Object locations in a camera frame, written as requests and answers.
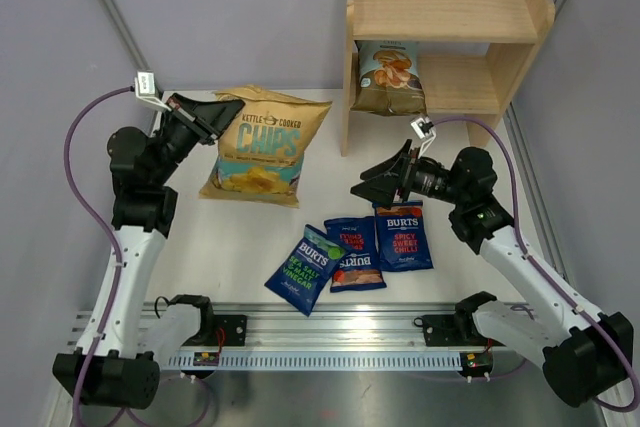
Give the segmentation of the large kettle cooked chips bag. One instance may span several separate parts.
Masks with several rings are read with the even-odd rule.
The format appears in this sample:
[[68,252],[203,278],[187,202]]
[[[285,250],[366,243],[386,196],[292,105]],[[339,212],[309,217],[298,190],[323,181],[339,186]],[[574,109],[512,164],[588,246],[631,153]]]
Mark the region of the large kettle cooked chips bag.
[[218,140],[216,161],[199,196],[297,208],[304,153],[332,103],[256,85],[219,90],[216,99],[241,100],[244,107]]

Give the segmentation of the olive light-blue chips bag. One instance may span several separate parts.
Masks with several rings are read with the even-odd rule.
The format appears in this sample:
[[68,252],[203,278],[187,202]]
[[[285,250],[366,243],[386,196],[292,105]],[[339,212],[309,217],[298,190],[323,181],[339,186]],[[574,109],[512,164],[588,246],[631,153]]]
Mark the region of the olive light-blue chips bag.
[[380,116],[426,112],[416,41],[357,40],[358,75],[352,109]]

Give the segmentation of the blue sea salt vinegar bag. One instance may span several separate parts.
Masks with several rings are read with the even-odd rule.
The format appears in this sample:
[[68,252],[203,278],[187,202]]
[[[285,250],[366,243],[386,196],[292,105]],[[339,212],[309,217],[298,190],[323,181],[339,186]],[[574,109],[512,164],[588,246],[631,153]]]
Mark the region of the blue sea salt vinegar bag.
[[343,242],[306,224],[300,241],[264,286],[309,317],[325,285],[351,252]]

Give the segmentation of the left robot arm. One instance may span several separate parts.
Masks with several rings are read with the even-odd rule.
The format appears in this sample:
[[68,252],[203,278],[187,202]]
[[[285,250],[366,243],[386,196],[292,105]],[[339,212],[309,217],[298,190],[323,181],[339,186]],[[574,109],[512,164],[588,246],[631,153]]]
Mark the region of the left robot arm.
[[111,254],[83,334],[72,353],[56,356],[52,368],[76,408],[145,409],[159,387],[161,366],[176,351],[223,338],[210,299],[201,295],[172,298],[145,334],[139,323],[178,203],[167,182],[197,145],[212,145],[225,133],[245,103],[173,94],[162,106],[153,133],[128,126],[107,142],[114,205],[111,221],[99,224]]

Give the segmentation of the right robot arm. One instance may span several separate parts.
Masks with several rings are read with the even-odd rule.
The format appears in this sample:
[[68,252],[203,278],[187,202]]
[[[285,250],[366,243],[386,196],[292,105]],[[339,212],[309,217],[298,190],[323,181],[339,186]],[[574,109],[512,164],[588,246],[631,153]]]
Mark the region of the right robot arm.
[[600,394],[629,381],[629,404],[599,404],[622,413],[638,408],[631,322],[620,312],[603,313],[536,257],[522,235],[518,210],[506,210],[493,194],[497,174],[486,150],[466,147],[446,168],[405,143],[394,170],[394,193],[452,205],[449,221],[456,237],[498,270],[538,315],[525,320],[488,300],[454,318],[460,340],[476,343],[486,337],[514,350],[538,367],[556,396],[571,407],[598,401]]

